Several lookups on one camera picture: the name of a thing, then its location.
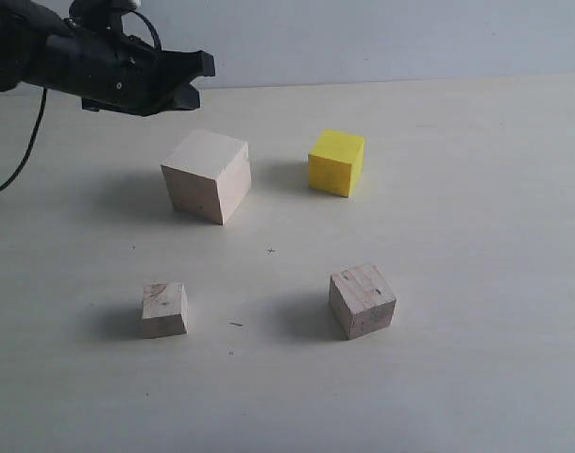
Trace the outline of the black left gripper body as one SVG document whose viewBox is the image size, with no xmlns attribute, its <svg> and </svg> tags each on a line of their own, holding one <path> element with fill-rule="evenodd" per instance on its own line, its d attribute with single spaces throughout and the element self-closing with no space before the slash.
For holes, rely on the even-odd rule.
<svg viewBox="0 0 575 453">
<path fill-rule="evenodd" d="M 88 110 L 136 116 L 158 113 L 163 95 L 156 92 L 153 78 L 161 63 L 161 40 L 150 21 L 143 22 L 152 44 L 126 35 L 119 17 L 114 24 L 95 29 L 66 18 L 59 31 L 35 47 L 21 80 L 78 96 Z"/>
</svg>

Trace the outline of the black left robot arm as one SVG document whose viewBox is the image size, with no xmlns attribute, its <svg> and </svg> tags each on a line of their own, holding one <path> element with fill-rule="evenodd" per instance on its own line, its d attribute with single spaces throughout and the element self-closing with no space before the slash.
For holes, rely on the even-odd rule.
<svg viewBox="0 0 575 453">
<path fill-rule="evenodd" d="M 215 74 L 213 55 L 165 50 L 127 35 L 137 1 L 75 1 L 66 18 L 34 1 L 0 1 L 0 92 L 26 83 L 80 97 L 82 108 L 147 117 L 200 107 L 193 81 Z"/>
</svg>

